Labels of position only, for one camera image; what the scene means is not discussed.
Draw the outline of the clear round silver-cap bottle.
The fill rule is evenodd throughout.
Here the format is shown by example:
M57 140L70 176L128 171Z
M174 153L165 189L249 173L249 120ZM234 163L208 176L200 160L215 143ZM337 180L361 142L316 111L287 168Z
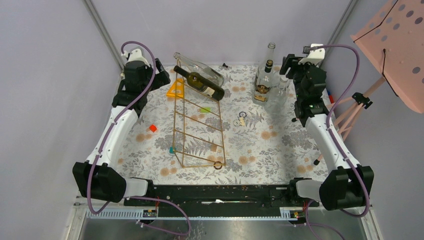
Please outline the clear round silver-cap bottle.
M277 85L273 86L269 92L265 110L270 115L280 115L288 98L290 81L281 76Z

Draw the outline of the clear tall bottle black label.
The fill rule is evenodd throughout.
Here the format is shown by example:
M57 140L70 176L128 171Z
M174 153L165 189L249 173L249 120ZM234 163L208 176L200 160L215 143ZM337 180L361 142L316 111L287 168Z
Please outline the clear tall bottle black label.
M276 47L276 44L274 42L269 42L268 43L265 57L264 57L263 61L261 61L261 63L259 64L259 66L257 68L256 75L255 75L255 80L258 79L261 70L263 70L265 68L265 65L266 65L267 61L268 60L274 60L274 50L275 50L275 47Z

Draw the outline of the clear whisky bottle black cap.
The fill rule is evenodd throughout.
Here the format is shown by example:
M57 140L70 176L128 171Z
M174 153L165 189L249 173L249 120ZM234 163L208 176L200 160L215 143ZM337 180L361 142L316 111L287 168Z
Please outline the clear whisky bottle black cap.
M265 66L259 70L252 95L252 101L257 105L263 106L268 101L269 92L274 81L273 65L273 60L268 59Z

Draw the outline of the dark green wine bottle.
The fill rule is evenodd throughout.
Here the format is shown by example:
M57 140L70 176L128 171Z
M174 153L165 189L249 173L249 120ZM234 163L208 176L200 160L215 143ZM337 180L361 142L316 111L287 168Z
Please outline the dark green wine bottle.
M178 65L176 65L173 70L183 76L186 79L187 84L198 92L203 93L217 101L223 99L225 95L224 89L211 80L203 77L198 72L188 72Z

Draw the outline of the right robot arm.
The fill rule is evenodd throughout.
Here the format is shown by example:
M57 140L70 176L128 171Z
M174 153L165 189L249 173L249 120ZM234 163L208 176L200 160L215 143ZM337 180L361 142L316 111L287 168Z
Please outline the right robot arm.
M296 177L287 187L287 201L293 206L305 200L320 202L328 211L363 207L364 217L370 208L370 192L374 172L362 166L338 134L331 115L334 106L327 108L322 94L326 89L327 73L318 67L330 44L304 46L304 57L289 54L283 58L280 75L293 81L296 101L295 117L314 139L328 169L325 181Z

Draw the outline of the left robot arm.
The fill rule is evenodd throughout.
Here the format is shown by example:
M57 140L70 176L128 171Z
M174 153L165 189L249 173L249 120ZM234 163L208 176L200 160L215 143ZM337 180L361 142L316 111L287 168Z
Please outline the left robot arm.
M123 177L116 169L123 144L148 102L148 93L169 84L170 77L160 60L147 60L140 47L124 51L122 56L125 65L107 126L92 153L84 162L76 162L72 173L82 197L118 203L135 196L148 206L155 200L148 181Z

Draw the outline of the clear top wine bottle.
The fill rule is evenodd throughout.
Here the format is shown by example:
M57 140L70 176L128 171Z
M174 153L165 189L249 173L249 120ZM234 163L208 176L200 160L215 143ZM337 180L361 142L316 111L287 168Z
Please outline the clear top wine bottle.
M224 77L218 73L217 71L215 71L213 68L211 68L210 66L196 61L196 60L192 60L184 55L182 55L179 52L175 52L173 57L182 65L187 67L191 72L196 72L199 73L200 75L202 75L204 78L212 81L213 83L215 83L216 85L218 85L219 87L222 87L224 84Z

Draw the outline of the orange triangle ruler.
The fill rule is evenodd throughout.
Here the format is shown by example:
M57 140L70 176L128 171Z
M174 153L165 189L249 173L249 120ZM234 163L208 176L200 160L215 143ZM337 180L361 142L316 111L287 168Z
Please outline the orange triangle ruler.
M184 98L185 88L184 88L184 79L177 78L174 83L171 85L169 90L166 93L168 98Z

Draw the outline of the red block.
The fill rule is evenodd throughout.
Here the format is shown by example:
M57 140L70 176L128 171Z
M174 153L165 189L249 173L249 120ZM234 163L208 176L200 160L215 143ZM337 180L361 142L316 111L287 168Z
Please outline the red block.
M154 124L150 125L150 126L149 126L149 129L150 129L153 133L157 131L157 127L156 127Z

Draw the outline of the green flat piece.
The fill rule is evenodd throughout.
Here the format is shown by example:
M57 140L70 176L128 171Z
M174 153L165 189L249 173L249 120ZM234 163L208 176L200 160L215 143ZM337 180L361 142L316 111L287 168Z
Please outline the green flat piece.
M210 107L201 107L199 112L207 114L207 113L211 112L211 108Z

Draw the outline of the floral table mat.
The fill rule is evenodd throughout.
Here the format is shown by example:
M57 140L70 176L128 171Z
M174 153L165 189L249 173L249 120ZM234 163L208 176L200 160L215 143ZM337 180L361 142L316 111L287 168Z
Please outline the floral table mat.
M125 177L171 185L286 184L295 177L323 181L325 162L314 165L320 152L299 122L292 122L295 93L288 88L284 109L268 114L253 103L254 65L234 65L216 70L224 76L224 98L220 101L224 126L226 166L183 168L169 153L173 142L174 99L168 86L148 95L139 121L130 131L118 157L118 172ZM246 112L245 126L234 126ZM155 125L156 132L149 127Z

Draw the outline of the white poker chip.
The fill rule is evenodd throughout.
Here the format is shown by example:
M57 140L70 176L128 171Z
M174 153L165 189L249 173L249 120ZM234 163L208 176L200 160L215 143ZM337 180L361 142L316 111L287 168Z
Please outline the white poker chip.
M238 119L236 119L236 120L233 121L233 125L238 127L238 126L241 125L241 122Z

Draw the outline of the pink music stand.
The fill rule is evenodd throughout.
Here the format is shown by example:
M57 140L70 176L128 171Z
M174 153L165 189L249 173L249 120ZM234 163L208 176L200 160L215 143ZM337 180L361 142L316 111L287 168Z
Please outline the pink music stand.
M394 167L424 160L424 3L362 0L324 61L330 92L345 110L359 109L347 144L364 166ZM371 100L358 107L353 93Z

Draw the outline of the cork cube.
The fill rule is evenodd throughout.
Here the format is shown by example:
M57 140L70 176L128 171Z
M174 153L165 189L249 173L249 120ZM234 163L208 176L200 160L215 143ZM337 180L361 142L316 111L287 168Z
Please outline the cork cube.
M216 144L212 144L212 145L210 146L210 150L211 150L212 152L216 152L216 151L217 151L217 148L218 148L218 146L217 146Z

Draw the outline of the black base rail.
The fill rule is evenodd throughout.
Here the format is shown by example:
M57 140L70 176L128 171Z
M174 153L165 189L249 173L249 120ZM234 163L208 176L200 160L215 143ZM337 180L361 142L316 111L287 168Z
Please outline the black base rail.
M154 185L145 199L130 198L127 207L153 207L159 217L190 218L271 218L282 210L303 212L310 200L295 196L286 184L280 185Z

